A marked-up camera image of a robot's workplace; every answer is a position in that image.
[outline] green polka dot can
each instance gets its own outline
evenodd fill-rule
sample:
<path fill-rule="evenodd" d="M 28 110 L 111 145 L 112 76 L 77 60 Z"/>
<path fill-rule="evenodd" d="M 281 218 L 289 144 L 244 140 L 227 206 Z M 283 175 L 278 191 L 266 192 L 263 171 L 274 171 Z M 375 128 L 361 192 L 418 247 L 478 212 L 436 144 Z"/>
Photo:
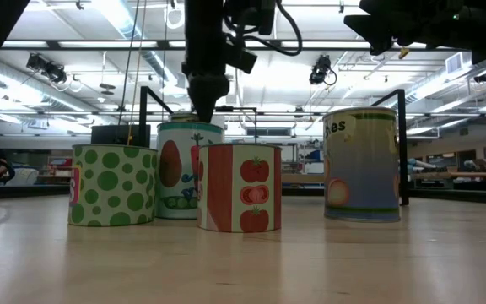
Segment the green polka dot can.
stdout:
<path fill-rule="evenodd" d="M 149 223 L 155 217 L 157 150 L 73 146 L 68 223 L 90 227 Z"/>

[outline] ceiling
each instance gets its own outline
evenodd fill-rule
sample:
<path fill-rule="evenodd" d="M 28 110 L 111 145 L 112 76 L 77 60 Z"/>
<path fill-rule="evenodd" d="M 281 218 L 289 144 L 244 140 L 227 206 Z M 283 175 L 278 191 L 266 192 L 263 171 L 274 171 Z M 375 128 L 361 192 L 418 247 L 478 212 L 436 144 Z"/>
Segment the ceiling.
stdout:
<path fill-rule="evenodd" d="M 119 0 L 100 0 L 105 6 L 117 3 Z M 131 0 L 127 3 L 131 17 L 138 10 L 138 27 L 143 24 L 143 37 L 151 41 L 183 41 L 184 26 L 171 29 L 165 22 L 166 1 L 148 0 L 148 8 Z M 82 1 L 84 10 L 78 10 L 75 0 L 31 0 L 19 22 L 8 37 L 8 41 L 120 41 L 120 32 L 109 21 L 105 10 L 96 6 L 99 0 Z M 359 1 L 344 0 L 344 13 L 339 13 L 339 1 L 335 0 L 284 0 L 286 10 L 296 20 L 304 41 L 360 41 L 360 38 L 343 23 L 346 14 L 363 14 L 357 8 Z M 181 12 L 171 12 L 169 21 L 176 24 Z M 295 35 L 287 20 L 277 12 L 275 31 L 269 37 L 271 40 L 293 40 Z M 155 71 L 145 60 L 140 59 L 138 52 L 130 53 L 121 49 L 106 48 L 105 68 L 103 72 L 103 51 L 66 51 L 48 49 L 28 50 L 5 49 L 0 51 L 0 62 L 12 67 L 24 75 L 31 75 L 25 66 L 31 53 L 39 53 L 45 59 L 65 66 L 69 80 L 62 85 L 50 86 L 41 75 L 34 74 L 37 79 L 46 84 L 49 91 L 65 90 L 63 94 L 80 100 L 101 111 L 114 111 L 122 102 L 129 109 L 133 102 L 138 103 L 133 96 L 135 86 L 149 86 L 164 101 L 175 110 L 189 111 L 191 103 L 185 90 L 162 90 L 161 82 Z M 407 56 L 399 59 L 399 50 L 386 52 L 383 56 L 371 57 L 367 51 L 342 47 L 326 48 L 320 51 L 303 51 L 297 57 L 286 57 L 274 51 L 263 48 L 255 49 L 258 61 L 251 74 L 238 73 L 235 83 L 235 69 L 227 67 L 227 74 L 232 79 L 231 90 L 225 103 L 236 105 L 238 101 L 243 106 L 256 106 L 262 111 L 293 111 L 296 106 L 304 106 L 306 111 L 330 111 L 334 106 L 367 106 L 380 97 L 395 89 L 412 90 L 443 70 L 446 59 L 455 55 L 456 51 L 439 49 L 437 52 L 420 52 L 412 49 Z M 181 74 L 181 62 L 185 52 L 179 50 L 155 51 L 160 61 L 175 75 Z M 328 55 L 337 72 L 337 83 L 327 88 L 325 85 L 310 85 L 311 67 L 320 56 Z M 99 84 L 115 85 L 114 95 L 102 95 Z M 418 101 L 425 103 L 424 111 L 432 111 L 438 106 L 452 102 L 471 94 L 474 90 L 485 89 L 486 84 L 475 84 L 471 91 L 467 89 L 467 81 L 457 79 L 454 84 L 448 84 L 442 89 L 431 91 L 426 99 Z M 235 97 L 235 88 L 239 88 L 241 100 Z M 106 98 L 100 102 L 99 97 Z M 158 106 L 153 100 L 148 109 L 156 111 Z"/>

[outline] wooden floor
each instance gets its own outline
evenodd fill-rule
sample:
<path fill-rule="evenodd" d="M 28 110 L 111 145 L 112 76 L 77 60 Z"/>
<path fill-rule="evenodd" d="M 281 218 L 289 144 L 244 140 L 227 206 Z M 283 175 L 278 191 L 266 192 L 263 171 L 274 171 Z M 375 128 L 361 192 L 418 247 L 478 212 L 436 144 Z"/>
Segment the wooden floor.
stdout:
<path fill-rule="evenodd" d="M 281 231 L 244 235 L 67 226 L 67 201 L 0 201 L 0 304 L 486 304 L 486 204 L 413 199 L 361 224 L 284 198 Z"/>

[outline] red stripe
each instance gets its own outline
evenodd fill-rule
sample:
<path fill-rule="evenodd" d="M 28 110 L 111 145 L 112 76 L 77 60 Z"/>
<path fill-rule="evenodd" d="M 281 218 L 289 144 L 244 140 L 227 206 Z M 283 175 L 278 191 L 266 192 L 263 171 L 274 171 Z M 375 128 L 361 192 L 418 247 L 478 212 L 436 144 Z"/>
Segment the red stripe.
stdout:
<path fill-rule="evenodd" d="M 232 231 L 232 146 L 209 147 L 208 211 L 219 231 Z"/>
<path fill-rule="evenodd" d="M 275 149 L 275 154 L 273 156 L 275 166 L 273 166 L 274 170 L 274 184 L 275 184 L 275 195 L 274 195 L 274 226 L 273 229 L 280 229 L 281 226 L 281 200 L 282 200 L 282 193 L 283 193 L 283 184 L 280 181 L 280 151 L 281 149 Z"/>

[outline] potato label can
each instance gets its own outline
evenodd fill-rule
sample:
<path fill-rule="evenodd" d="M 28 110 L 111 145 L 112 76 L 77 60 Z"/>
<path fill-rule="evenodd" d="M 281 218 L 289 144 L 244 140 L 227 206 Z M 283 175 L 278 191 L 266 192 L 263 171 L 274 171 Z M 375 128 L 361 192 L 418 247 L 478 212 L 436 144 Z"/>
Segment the potato label can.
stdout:
<path fill-rule="evenodd" d="M 157 216 L 197 218 L 200 146 L 223 142 L 224 130 L 203 122 L 165 122 L 159 125 L 159 190 Z"/>
<path fill-rule="evenodd" d="M 324 116 L 325 216 L 397 221 L 396 112 L 350 108 Z"/>
<path fill-rule="evenodd" d="M 213 144 L 200 149 L 198 227 L 263 232 L 281 227 L 281 149 Z"/>

